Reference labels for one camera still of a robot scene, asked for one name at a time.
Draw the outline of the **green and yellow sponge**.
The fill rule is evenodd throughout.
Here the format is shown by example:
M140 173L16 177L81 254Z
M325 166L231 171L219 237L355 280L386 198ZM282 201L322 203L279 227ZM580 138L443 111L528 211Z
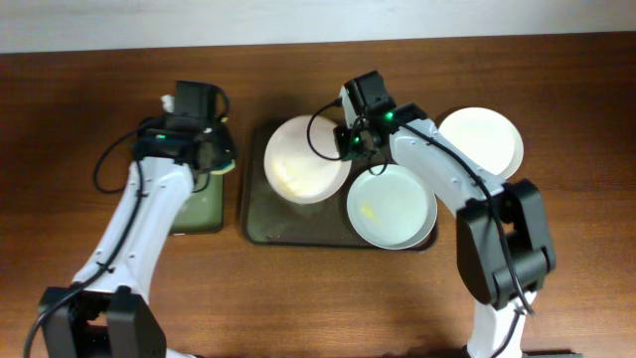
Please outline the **green and yellow sponge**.
M210 171L212 175L225 175L230 171L236 168L236 162L234 160L230 161L227 165L223 167L218 167Z

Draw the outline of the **pale green plate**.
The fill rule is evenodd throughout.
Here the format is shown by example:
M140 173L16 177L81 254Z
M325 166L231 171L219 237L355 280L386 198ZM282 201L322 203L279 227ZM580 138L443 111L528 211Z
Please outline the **pale green plate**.
M428 242L437 221L433 192L410 170L395 164L360 174L349 189L346 209L364 241L390 251Z

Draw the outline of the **white plate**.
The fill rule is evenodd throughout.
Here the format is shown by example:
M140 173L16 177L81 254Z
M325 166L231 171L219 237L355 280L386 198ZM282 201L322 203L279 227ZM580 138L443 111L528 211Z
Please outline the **white plate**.
M310 115L284 121L269 138L263 159L274 192L295 204L315 204L334 195L346 182L351 161L329 161L316 155L307 141Z
M494 175L510 178L520 168L524 143L503 114L485 107L465 107L448 114L439 132L473 162Z

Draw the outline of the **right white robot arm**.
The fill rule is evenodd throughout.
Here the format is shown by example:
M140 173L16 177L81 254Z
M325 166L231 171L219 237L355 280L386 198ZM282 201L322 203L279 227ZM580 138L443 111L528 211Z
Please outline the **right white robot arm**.
M461 356L523 356L531 303L556 267L538 188L527 179L509 183L474 163L413 103L343 109L349 128L378 134L393 161L422 179L455 217L458 271L476 300Z

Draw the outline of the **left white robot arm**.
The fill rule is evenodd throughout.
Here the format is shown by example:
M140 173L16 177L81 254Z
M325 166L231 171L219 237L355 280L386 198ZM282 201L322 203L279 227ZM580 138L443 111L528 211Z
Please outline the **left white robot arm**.
M48 287L29 332L51 357L177 356L149 307L152 278L179 211L200 174L234 167L236 147L223 126L135 132L133 161L119 204L95 250L68 287Z

